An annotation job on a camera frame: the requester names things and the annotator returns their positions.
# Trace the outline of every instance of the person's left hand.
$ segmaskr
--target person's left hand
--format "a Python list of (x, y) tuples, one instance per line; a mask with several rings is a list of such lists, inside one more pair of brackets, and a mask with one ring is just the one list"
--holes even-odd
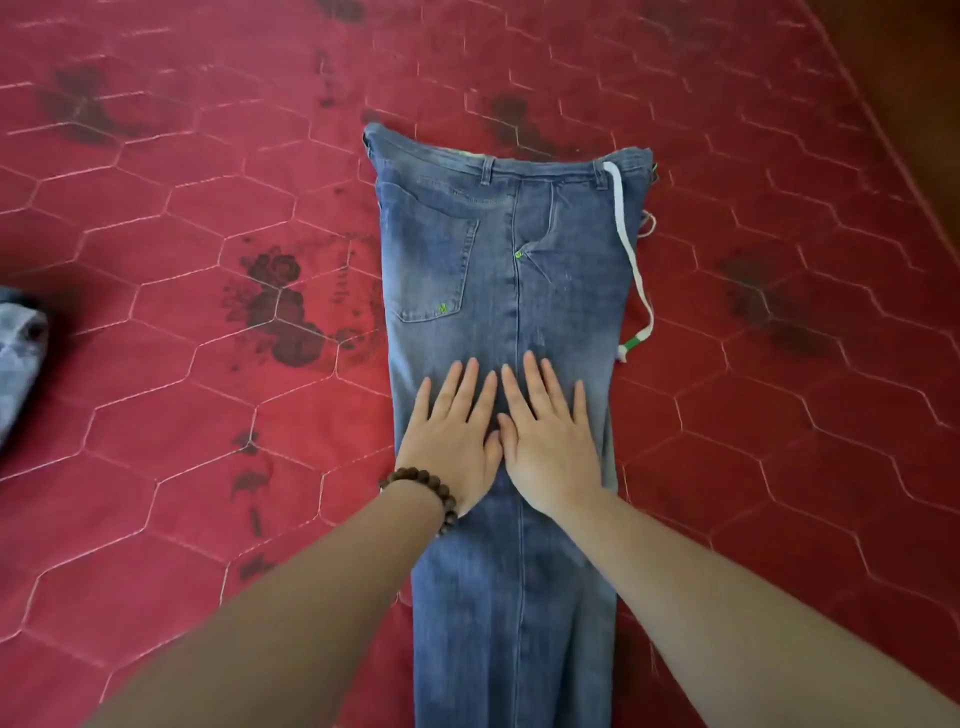
[[(417, 468), (437, 476), (457, 499), (457, 515), (461, 517), (490, 490), (503, 459), (499, 430), (491, 432), (484, 442), (496, 396), (495, 372), (487, 374), (480, 398), (470, 411), (479, 370), (476, 359), (467, 363), (466, 370), (461, 362), (453, 362), (433, 412), (428, 411), (430, 377), (423, 381), (396, 454), (398, 469)], [(458, 388), (461, 373), (464, 380)]]

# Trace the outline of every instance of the person's right arm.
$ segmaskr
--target person's right arm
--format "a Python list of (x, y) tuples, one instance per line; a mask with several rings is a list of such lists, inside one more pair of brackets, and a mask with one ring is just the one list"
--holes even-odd
[(542, 368), (527, 352), (531, 412), (504, 367), (507, 472), (613, 584), (710, 728), (960, 726), (960, 708), (905, 667), (603, 490), (583, 384), (571, 417)]

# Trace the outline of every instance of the drawstring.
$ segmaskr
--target drawstring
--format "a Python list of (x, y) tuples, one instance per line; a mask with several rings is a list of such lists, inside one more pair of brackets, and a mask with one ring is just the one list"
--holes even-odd
[[(636, 285), (636, 292), (640, 295), (640, 300), (643, 301), (643, 305), (646, 306), (647, 313), (650, 315), (649, 324), (617, 347), (616, 358), (622, 362), (626, 362), (627, 352), (641, 341), (646, 341), (649, 339), (650, 334), (653, 333), (654, 309), (651, 307), (650, 302), (647, 301), (646, 293), (643, 292), (643, 278), (640, 275), (640, 269), (636, 267), (634, 246), (630, 244), (630, 238), (627, 237), (627, 224), (623, 220), (623, 181), (620, 179), (620, 170), (611, 161), (605, 161), (603, 163), (603, 168), (609, 172), (610, 176), (613, 178), (613, 217), (616, 220), (616, 231), (620, 236), (620, 242), (623, 244), (623, 250), (626, 251), (627, 257), (630, 259), (630, 267), (634, 269), (634, 284)], [(650, 221), (650, 229), (647, 232), (638, 235), (637, 237), (647, 237), (657, 228), (657, 218), (654, 217), (650, 212), (643, 210), (643, 222), (640, 224), (641, 228), (647, 224), (647, 220)]]

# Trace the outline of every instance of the person's left arm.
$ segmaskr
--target person's left arm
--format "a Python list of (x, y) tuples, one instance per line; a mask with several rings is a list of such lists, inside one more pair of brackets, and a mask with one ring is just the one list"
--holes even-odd
[[(472, 406), (478, 369), (475, 359), (466, 370), (455, 362), (432, 412), (423, 382), (396, 458), (398, 468), (439, 477), (461, 516), (488, 492), (503, 454), (498, 432), (484, 441), (493, 372)], [(391, 483), (136, 674), (86, 728), (331, 725), (377, 625), (443, 522), (429, 489)]]

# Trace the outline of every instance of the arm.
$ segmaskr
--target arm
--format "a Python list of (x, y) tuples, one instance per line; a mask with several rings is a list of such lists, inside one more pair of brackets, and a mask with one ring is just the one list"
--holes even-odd
[(960, 709), (879, 651), (600, 487), (583, 385), (549, 362), (503, 372), (507, 471), (616, 587), (711, 728), (960, 725)]
[[(427, 418), (430, 380), (397, 467), (437, 475), (460, 515), (490, 489), (502, 448), (484, 444), (496, 376), (475, 407), (476, 360), (455, 363)], [(444, 521), (437, 496), (410, 481), (253, 584), (139, 672), (87, 728), (331, 725), (377, 624)]]

